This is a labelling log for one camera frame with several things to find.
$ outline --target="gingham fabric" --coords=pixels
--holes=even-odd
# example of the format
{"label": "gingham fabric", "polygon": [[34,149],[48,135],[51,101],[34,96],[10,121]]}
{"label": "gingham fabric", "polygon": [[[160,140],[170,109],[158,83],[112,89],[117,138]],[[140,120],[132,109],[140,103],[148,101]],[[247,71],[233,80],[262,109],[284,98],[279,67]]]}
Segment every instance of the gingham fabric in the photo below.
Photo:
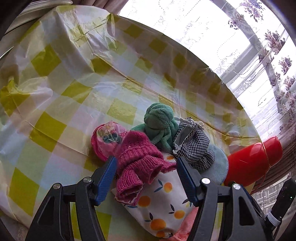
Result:
{"label": "gingham fabric", "polygon": [[[191,128],[189,135],[182,143],[176,143],[176,139],[178,139],[186,126]],[[174,145],[177,144],[179,149],[174,149],[173,154],[176,158],[183,156],[197,170],[206,170],[210,168],[215,160],[215,153],[207,150],[209,143],[210,139],[198,123],[191,124],[181,121],[174,138]]]}
{"label": "gingham fabric", "polygon": [[[172,39],[96,7],[47,13],[0,69],[2,211],[29,227],[54,183],[75,184],[101,165],[91,148],[94,129],[110,120],[139,125],[154,102],[203,121],[226,154],[260,141],[218,76]],[[80,240],[75,205],[71,210]],[[96,211],[108,241],[153,239],[113,194]],[[217,233],[221,213],[219,206]]]}

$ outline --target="pink cap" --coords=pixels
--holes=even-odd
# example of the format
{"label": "pink cap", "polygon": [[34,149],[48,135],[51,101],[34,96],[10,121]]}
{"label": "pink cap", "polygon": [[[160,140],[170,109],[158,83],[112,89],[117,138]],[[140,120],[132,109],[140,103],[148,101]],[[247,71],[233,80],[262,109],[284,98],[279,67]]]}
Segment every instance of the pink cap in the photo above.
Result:
{"label": "pink cap", "polygon": [[283,156],[281,143],[277,137],[271,137],[264,141],[263,144],[266,150],[269,165],[272,167],[277,164]]}

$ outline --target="red bottle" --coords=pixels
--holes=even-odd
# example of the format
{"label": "red bottle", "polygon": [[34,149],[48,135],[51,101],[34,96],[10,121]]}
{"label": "red bottle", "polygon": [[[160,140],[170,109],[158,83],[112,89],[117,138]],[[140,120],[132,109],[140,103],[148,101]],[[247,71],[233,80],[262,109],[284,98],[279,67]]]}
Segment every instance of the red bottle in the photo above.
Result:
{"label": "red bottle", "polygon": [[245,147],[228,156],[229,169],[224,184],[235,181],[246,187],[263,177],[282,155],[277,137]]}

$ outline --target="black and white checkered cloth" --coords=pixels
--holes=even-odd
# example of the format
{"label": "black and white checkered cloth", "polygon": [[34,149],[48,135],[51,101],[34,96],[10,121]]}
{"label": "black and white checkered cloth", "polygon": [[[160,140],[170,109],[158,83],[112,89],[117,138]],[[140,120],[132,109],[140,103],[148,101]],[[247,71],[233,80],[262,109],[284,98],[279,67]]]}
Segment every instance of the black and white checkered cloth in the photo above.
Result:
{"label": "black and white checkered cloth", "polygon": [[[192,127],[191,132],[184,139],[183,143],[176,143],[177,136],[186,126]],[[193,168],[206,170],[210,168],[215,160],[215,153],[207,149],[209,143],[209,138],[198,123],[180,122],[179,129],[174,138],[174,145],[177,144],[180,149],[174,150],[173,153],[175,157],[183,156]]]}

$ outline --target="brown drape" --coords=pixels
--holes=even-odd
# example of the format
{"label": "brown drape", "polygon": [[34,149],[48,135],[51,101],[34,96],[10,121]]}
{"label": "brown drape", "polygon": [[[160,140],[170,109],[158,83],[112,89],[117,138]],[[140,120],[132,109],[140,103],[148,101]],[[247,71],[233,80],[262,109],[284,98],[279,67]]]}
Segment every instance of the brown drape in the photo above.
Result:
{"label": "brown drape", "polygon": [[128,0],[72,0],[75,5],[89,5],[106,9],[110,13],[118,14]]}
{"label": "brown drape", "polygon": [[296,139],[291,142],[283,151],[282,159],[267,172],[265,179],[258,180],[251,194],[261,191],[282,179],[288,172],[296,168]]}

